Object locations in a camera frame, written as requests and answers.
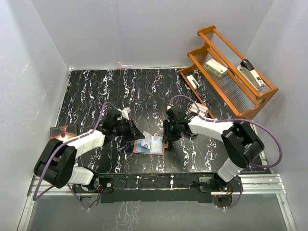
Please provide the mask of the silver credit card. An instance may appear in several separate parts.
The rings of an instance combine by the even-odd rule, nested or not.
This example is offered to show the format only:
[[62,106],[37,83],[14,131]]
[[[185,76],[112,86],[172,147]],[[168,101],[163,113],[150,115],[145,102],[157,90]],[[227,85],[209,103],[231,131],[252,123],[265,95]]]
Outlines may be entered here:
[[141,146],[150,149],[151,147],[151,141],[152,141],[152,135],[146,131],[143,132],[144,139],[141,140]]
[[162,151],[163,151],[163,137],[152,136],[151,137],[150,153],[161,154]]

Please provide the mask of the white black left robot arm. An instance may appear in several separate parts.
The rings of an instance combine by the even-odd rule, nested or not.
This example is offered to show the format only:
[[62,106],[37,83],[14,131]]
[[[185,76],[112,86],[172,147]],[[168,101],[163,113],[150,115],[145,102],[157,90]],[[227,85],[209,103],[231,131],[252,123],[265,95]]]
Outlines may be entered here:
[[67,184],[79,184],[94,192],[99,188],[99,180],[94,171],[75,166],[75,160],[83,154],[106,145],[115,136],[123,136],[128,141],[143,139],[133,120],[125,110],[109,111],[98,126],[66,142],[53,138],[46,144],[34,167],[34,175],[56,188]]

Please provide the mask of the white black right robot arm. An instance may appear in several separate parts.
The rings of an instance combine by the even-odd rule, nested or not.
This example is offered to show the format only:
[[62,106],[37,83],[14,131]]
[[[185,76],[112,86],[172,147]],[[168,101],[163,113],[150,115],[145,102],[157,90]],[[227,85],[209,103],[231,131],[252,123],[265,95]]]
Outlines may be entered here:
[[231,187],[232,180],[246,169],[264,150],[264,144],[250,124],[245,121],[215,122],[202,119],[197,113],[187,114],[179,106],[167,108],[164,120],[163,143],[178,141],[182,133],[209,136],[224,144],[228,158],[207,181],[194,181],[192,187],[199,190],[225,191]]

